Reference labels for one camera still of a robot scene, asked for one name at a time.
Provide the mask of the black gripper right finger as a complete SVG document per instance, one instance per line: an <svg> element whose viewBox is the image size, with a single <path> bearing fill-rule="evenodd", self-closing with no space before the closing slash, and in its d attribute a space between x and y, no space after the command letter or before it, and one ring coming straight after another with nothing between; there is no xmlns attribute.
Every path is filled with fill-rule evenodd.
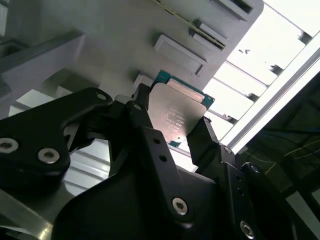
<svg viewBox="0 0 320 240"><path fill-rule="evenodd" d="M276 188L251 162L236 163L208 118L187 136L196 173L215 182L214 239L298 240L299 226Z"/></svg>

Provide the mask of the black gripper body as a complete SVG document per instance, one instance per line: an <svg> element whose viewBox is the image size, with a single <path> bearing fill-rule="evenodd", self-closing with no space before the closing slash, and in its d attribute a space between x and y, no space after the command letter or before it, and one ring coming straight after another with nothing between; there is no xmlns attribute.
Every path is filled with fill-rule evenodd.
<svg viewBox="0 0 320 240"><path fill-rule="evenodd" d="M217 240L216 184L179 171L193 208L192 227L165 216L154 188L136 170L112 176L70 200L54 221L56 240Z"/></svg>

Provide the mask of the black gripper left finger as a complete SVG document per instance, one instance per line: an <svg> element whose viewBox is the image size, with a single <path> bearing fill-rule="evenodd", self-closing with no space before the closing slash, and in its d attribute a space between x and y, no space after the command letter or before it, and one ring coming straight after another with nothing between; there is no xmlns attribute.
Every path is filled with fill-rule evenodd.
<svg viewBox="0 0 320 240"><path fill-rule="evenodd" d="M191 228L193 208L163 133L153 128L142 105L120 106L100 94L87 88L1 120L1 215L24 229L52 227L17 196L36 195L38 204L61 185L71 153L102 138L111 146L111 177L137 171L155 190L172 225Z"/></svg>

